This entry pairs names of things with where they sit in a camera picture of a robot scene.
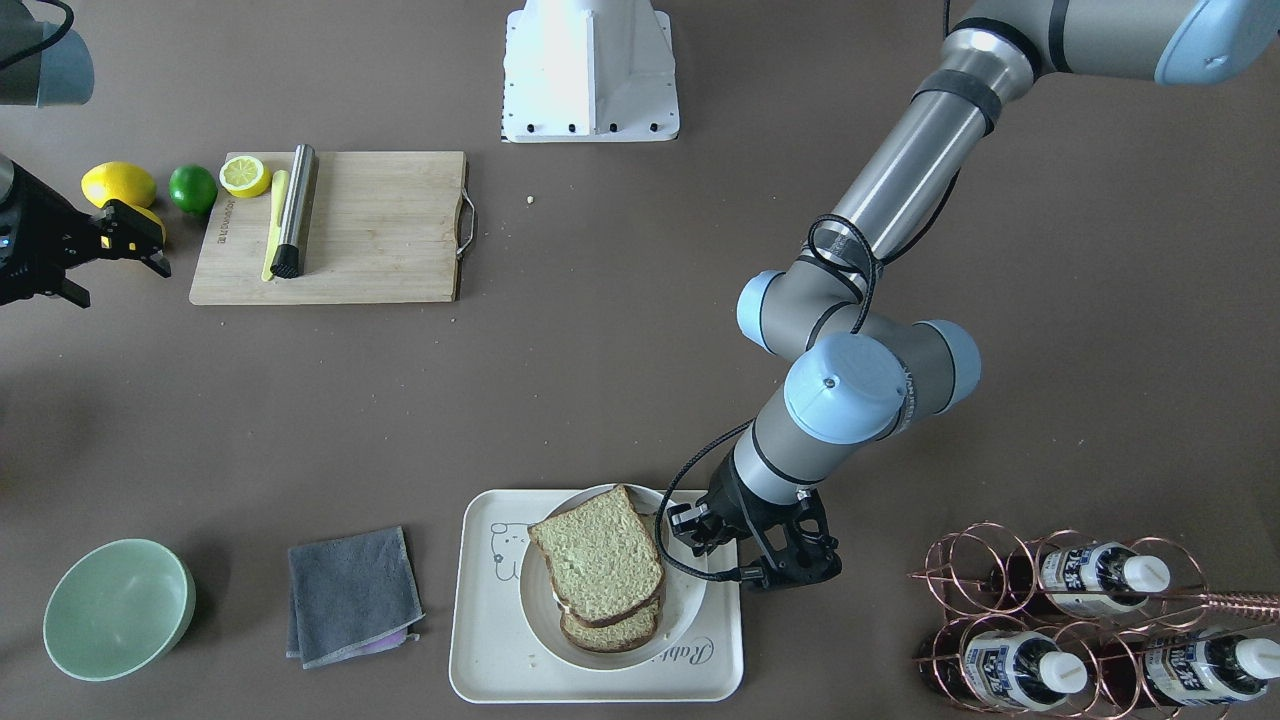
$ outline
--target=blue joint cap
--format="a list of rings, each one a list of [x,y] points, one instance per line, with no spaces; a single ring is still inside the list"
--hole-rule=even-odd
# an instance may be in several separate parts
[[[1201,0],[1156,65],[1160,85],[1211,85],[1239,74],[1280,29],[1280,0]]]
[[[973,336],[950,320],[922,320],[916,324],[929,325],[938,331],[938,334],[947,343],[947,350],[951,351],[955,386],[951,388],[951,400],[947,401],[947,406],[937,411],[941,415],[951,410],[956,402],[969,397],[978,387],[978,380],[982,379],[982,354],[978,352],[978,343],[973,341]]]
[[[827,336],[801,355],[782,388],[787,413],[809,436],[831,445],[874,438],[906,397],[906,370],[867,336]]]
[[[751,278],[737,296],[737,328],[748,340],[765,350],[769,350],[769,346],[764,342],[764,328],[760,327],[764,293],[769,291],[769,283],[781,274],[780,270],[765,270]]]
[[[52,23],[45,26],[47,38],[58,29]],[[36,106],[83,105],[93,95],[93,60],[88,46],[78,32],[69,31],[61,40],[40,54],[40,88],[36,91]]]

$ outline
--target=brown table surface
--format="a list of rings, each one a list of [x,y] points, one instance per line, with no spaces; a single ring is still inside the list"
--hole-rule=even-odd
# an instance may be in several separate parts
[[[941,612],[908,573],[977,520],[1165,536],[1213,588],[1280,591],[1276,44],[1216,87],[1052,76],[1006,109],[876,304],[966,327],[982,383],[823,486],[845,571],[742,596],[735,694],[481,707],[448,680],[467,502],[660,487],[759,409],[786,365],[741,337],[737,293],[790,265],[936,69],[941,4],[658,3],[682,132],[627,146],[499,141],[520,3],[72,5],[95,97],[0,108],[0,151],[77,206],[105,160],[165,184],[238,149],[463,150],[480,237],[453,304],[195,307],[204,223],[161,192],[173,278],[100,261],[72,272],[88,310],[0,310],[3,717],[961,717],[914,676]],[[397,524],[421,641],[285,660],[287,548]],[[189,564],[195,621],[136,675],[73,680],[45,603],[123,537]]]

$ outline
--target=lemon half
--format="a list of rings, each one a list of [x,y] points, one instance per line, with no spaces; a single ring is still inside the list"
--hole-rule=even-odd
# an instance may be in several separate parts
[[[266,172],[266,165],[252,155],[237,155],[218,172],[227,192],[236,197],[257,197],[271,187],[271,174]]]

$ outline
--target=white tray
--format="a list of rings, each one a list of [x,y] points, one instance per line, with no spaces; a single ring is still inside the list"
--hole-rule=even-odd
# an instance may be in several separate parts
[[[625,670],[585,670],[548,652],[525,623],[518,568],[525,528],[580,491],[494,489],[476,496],[462,519],[462,551],[449,646],[449,683],[467,702],[714,702],[742,680],[737,583],[708,583],[689,632],[662,655]],[[701,491],[677,491],[692,502]],[[710,570],[737,564],[730,543]]]

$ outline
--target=cutting board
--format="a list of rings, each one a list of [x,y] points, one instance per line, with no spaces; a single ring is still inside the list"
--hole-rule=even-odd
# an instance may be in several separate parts
[[[269,172],[293,152],[253,155]],[[262,282],[271,193],[218,191],[191,283],[195,305],[443,302],[457,297],[463,152],[316,152],[303,274]]]

